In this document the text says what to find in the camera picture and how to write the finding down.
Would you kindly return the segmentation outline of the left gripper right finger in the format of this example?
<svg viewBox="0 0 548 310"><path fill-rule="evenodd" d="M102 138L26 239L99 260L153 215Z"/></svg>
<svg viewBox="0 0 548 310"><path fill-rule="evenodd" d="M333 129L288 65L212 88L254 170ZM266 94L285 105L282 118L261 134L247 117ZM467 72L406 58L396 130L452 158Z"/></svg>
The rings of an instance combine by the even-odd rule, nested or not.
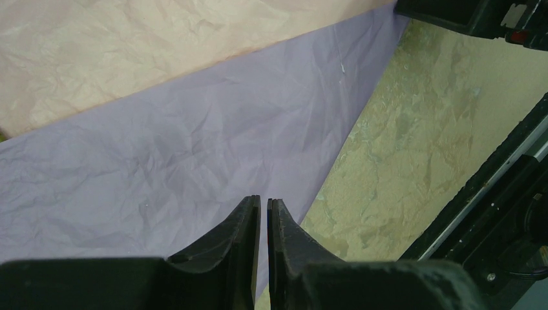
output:
<svg viewBox="0 0 548 310"><path fill-rule="evenodd" d="M292 218L267 208L272 309L486 309L463 268L440 260L345 262Z"/></svg>

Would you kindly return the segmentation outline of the pink purple wrapping paper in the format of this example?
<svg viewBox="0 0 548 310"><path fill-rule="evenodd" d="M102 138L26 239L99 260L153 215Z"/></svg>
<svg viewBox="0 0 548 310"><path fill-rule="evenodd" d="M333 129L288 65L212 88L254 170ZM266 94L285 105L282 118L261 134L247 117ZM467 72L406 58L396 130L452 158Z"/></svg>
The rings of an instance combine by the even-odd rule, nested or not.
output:
<svg viewBox="0 0 548 310"><path fill-rule="evenodd" d="M249 195L301 221L408 19L383 5L1 144L1 261L166 257Z"/></svg>

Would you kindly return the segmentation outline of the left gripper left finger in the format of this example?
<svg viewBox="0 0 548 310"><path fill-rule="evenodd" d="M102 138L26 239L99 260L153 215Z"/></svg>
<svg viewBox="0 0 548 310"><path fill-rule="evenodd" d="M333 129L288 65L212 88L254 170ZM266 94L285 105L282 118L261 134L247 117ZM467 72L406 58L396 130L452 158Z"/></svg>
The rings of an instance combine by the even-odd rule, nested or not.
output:
<svg viewBox="0 0 548 310"><path fill-rule="evenodd" d="M15 260L1 265L2 309L252 309L260 197L168 258Z"/></svg>

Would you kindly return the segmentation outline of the aluminium frame rail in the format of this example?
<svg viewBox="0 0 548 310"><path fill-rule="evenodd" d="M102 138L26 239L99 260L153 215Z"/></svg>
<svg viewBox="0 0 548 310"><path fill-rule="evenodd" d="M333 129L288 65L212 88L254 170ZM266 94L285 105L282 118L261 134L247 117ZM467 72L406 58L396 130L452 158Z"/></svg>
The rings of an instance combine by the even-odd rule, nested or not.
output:
<svg viewBox="0 0 548 310"><path fill-rule="evenodd" d="M516 127L401 258L430 258L523 154L542 160L547 154L546 144L547 120L536 128Z"/></svg>

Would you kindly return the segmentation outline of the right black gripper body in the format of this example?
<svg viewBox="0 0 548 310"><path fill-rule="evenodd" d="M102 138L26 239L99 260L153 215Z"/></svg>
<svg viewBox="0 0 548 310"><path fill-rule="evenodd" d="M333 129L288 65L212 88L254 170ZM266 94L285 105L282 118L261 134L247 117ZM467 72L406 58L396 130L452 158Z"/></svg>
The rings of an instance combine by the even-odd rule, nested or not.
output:
<svg viewBox="0 0 548 310"><path fill-rule="evenodd" d="M394 12L466 36L547 51L547 1L397 1Z"/></svg>

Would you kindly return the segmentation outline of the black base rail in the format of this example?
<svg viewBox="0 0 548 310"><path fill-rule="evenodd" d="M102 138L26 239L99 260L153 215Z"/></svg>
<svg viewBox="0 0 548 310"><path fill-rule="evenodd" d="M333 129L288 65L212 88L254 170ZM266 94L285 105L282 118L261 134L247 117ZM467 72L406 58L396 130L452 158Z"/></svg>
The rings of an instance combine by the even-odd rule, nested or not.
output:
<svg viewBox="0 0 548 310"><path fill-rule="evenodd" d="M543 97L516 127L547 120ZM511 309L547 278L531 260L547 245L547 154L523 154L428 259L449 260L472 277L489 309Z"/></svg>

